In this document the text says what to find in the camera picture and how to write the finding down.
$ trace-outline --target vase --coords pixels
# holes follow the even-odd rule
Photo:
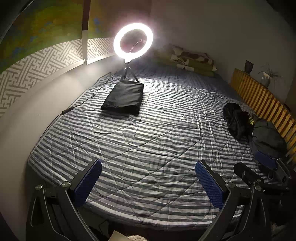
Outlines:
[[[268,86],[269,86],[270,81],[271,81],[271,77],[267,73],[263,72],[262,80],[263,80],[262,84],[264,85],[264,87],[266,89],[268,89]]]
[[[253,64],[251,62],[249,62],[248,60],[246,60],[246,63],[244,64],[244,71],[247,74],[250,74],[252,69],[253,69]]]

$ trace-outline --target geometric pattern wallpaper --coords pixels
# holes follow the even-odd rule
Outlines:
[[[87,59],[92,59],[101,55],[113,53],[114,38],[88,39]]]
[[[0,118],[28,89],[54,72],[82,60],[82,40],[37,51],[0,74]]]

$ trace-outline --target striped bedsheet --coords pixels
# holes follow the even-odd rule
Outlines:
[[[107,113],[100,107],[120,75],[103,76],[60,116],[32,150],[28,164],[59,185],[93,159],[102,174],[85,206],[110,219],[158,229],[207,226],[214,208],[195,175],[205,160],[225,181],[244,183],[233,173],[242,161],[262,176],[249,146],[227,131],[223,107],[238,103],[252,110],[220,78],[204,77],[172,66],[140,60],[133,70],[144,84],[138,116]],[[241,212],[239,207],[236,216]]]

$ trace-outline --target metal screw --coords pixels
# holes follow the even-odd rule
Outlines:
[[[36,189],[37,191],[39,191],[41,188],[42,188],[42,186],[41,186],[40,184],[37,185],[37,186],[35,187],[35,189]]]
[[[255,186],[255,189],[256,189],[257,191],[261,191],[261,190],[262,190],[262,188],[261,188],[260,186]]]
[[[69,181],[65,181],[65,182],[62,183],[62,187],[63,188],[67,188],[69,186],[70,186],[70,182]]]
[[[227,186],[228,186],[229,188],[234,188],[234,187],[235,187],[235,184],[232,183],[232,182],[228,182],[228,183],[227,183]]]

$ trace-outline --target white pot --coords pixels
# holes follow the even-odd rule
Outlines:
[[[268,89],[268,86],[270,84],[270,81],[271,81],[271,77],[263,72],[263,76],[262,76],[262,84]]]

